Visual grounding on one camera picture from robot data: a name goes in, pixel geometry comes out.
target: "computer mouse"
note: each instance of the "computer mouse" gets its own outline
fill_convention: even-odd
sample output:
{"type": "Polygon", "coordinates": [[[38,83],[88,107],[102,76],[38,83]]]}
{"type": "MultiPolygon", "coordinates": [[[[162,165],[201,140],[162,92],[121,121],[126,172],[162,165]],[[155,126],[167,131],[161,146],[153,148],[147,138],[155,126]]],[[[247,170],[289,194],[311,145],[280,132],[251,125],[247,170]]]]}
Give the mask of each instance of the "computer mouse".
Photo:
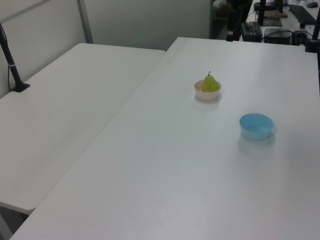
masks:
{"type": "Polygon", "coordinates": [[[317,2],[310,2],[309,4],[306,5],[308,8],[312,9],[312,8],[316,8],[318,7],[318,3],[317,2]]]}

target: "computer keyboard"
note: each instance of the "computer keyboard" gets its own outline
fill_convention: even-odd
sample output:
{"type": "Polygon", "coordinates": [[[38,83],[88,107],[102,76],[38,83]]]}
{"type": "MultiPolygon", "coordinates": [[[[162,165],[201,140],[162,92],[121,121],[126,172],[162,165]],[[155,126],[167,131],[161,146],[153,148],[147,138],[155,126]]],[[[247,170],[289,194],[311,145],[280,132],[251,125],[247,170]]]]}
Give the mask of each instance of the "computer keyboard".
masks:
{"type": "Polygon", "coordinates": [[[311,14],[300,5],[292,5],[288,4],[290,11],[293,13],[293,15],[298,19],[300,22],[300,25],[315,25],[316,20],[311,14]]]}

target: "black stand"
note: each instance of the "black stand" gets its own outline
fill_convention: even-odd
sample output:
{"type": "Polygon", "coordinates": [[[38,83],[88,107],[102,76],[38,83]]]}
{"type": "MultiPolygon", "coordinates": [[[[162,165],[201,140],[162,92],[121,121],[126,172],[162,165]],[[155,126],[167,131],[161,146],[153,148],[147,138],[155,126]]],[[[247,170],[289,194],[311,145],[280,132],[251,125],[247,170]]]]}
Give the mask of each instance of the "black stand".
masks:
{"type": "Polygon", "coordinates": [[[318,53],[318,49],[320,45],[320,41],[318,40],[319,30],[320,30],[320,8],[318,11],[318,15],[316,17],[312,38],[305,45],[305,51],[307,53],[318,53]]]}
{"type": "Polygon", "coordinates": [[[8,66],[11,70],[12,76],[15,81],[15,87],[11,91],[21,93],[23,90],[30,87],[30,84],[26,84],[21,81],[16,64],[15,64],[14,59],[12,58],[12,55],[10,53],[10,50],[8,47],[8,42],[5,37],[5,33],[3,32],[3,28],[1,26],[1,23],[0,23],[0,44],[1,44],[4,56],[6,58],[6,61],[8,63],[8,66]]]}
{"type": "Polygon", "coordinates": [[[280,18],[265,19],[266,0],[260,0],[258,24],[260,27],[282,27],[280,18]]]}

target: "black box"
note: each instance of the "black box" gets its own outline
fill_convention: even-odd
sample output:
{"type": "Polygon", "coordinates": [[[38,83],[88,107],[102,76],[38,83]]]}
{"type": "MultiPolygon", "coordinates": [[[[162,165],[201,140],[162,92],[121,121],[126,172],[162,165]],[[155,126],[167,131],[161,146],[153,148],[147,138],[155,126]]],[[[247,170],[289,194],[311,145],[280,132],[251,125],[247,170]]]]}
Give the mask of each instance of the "black box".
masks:
{"type": "Polygon", "coordinates": [[[260,43],[262,41],[262,32],[260,26],[257,22],[248,22],[253,29],[250,31],[246,27],[246,23],[241,23],[241,36],[244,42],[256,42],[260,43]]]}
{"type": "Polygon", "coordinates": [[[264,30],[264,42],[266,44],[290,45],[290,38],[291,33],[285,28],[266,28],[264,30]]]}

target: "blue bowl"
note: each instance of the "blue bowl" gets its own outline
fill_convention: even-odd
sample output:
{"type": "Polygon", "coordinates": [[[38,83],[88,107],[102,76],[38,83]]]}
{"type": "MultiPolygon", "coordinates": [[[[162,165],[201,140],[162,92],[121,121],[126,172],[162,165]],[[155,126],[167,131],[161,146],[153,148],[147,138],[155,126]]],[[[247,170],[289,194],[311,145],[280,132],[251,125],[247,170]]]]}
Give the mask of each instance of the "blue bowl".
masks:
{"type": "Polygon", "coordinates": [[[274,128],[274,122],[266,115],[249,113],[240,118],[240,126],[241,134],[244,137],[254,141],[261,141],[270,136],[274,128]]]}

